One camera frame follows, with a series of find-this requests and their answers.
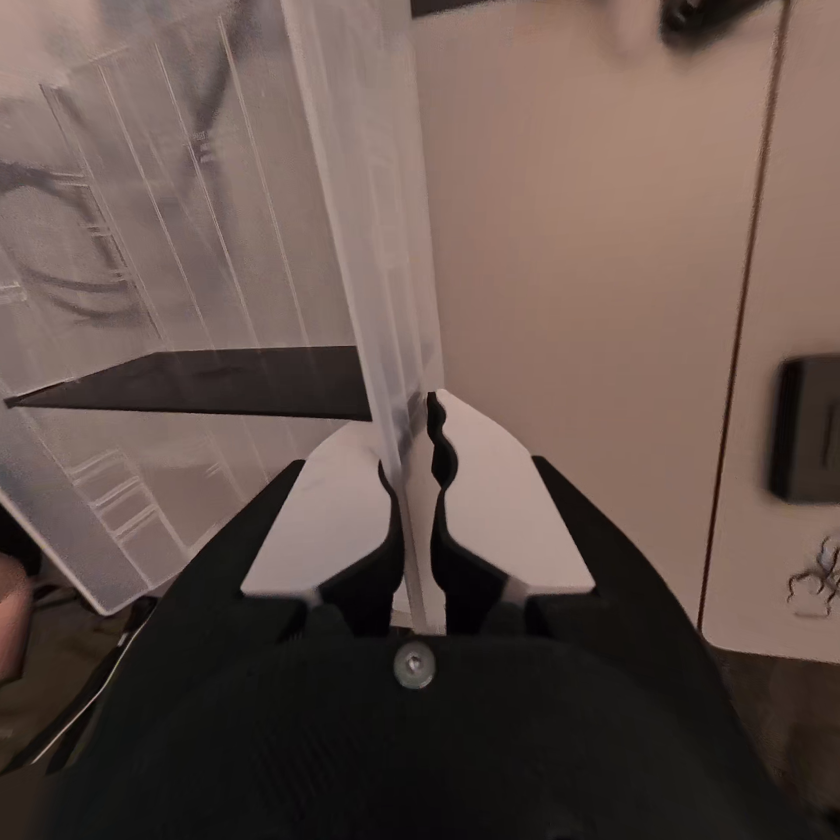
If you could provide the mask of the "person's olive trousers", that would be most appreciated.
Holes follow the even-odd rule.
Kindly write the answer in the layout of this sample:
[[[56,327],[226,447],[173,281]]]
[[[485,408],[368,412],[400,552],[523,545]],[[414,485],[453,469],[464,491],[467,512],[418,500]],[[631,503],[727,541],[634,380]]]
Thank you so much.
[[[1,771],[40,761],[54,746],[59,768],[73,752],[111,677],[159,598],[142,596],[101,616],[63,594],[37,604],[19,675],[1,689]]]

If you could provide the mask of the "black power adapter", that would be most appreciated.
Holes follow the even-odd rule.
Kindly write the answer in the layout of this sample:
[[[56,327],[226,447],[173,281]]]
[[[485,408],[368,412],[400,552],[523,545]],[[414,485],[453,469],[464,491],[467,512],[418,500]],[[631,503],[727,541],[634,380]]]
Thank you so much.
[[[768,488],[797,505],[839,503],[839,354],[782,363],[773,405]]]

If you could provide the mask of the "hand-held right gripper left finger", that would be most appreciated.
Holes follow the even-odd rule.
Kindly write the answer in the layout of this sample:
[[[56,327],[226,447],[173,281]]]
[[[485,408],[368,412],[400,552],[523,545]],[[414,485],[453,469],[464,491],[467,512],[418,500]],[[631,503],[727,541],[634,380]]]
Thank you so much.
[[[352,633],[389,634],[403,523],[372,423],[347,423],[306,459],[241,592],[336,607]]]

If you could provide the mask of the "black clip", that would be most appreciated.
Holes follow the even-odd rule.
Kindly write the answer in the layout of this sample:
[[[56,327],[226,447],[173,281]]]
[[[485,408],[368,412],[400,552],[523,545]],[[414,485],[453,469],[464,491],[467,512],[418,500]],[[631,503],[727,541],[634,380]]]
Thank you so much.
[[[664,1],[659,31],[664,38],[692,39],[716,34],[768,1]]]

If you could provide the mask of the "clear plastic bin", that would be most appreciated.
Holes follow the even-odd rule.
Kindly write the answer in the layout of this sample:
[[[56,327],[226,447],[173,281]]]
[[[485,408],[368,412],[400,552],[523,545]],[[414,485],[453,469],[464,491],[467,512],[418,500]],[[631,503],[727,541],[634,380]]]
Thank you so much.
[[[2,504],[93,610],[175,578],[323,417],[27,406],[135,361],[358,353],[424,614],[408,455],[443,380],[416,2],[2,2]]]

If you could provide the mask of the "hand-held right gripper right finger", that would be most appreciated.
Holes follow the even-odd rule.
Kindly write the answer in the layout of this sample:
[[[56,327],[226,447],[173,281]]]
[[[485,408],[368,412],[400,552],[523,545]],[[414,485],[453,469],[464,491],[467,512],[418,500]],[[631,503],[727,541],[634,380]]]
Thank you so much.
[[[445,389],[427,395],[438,486],[430,539],[448,635],[477,634],[500,603],[589,595],[595,580],[529,451]]]

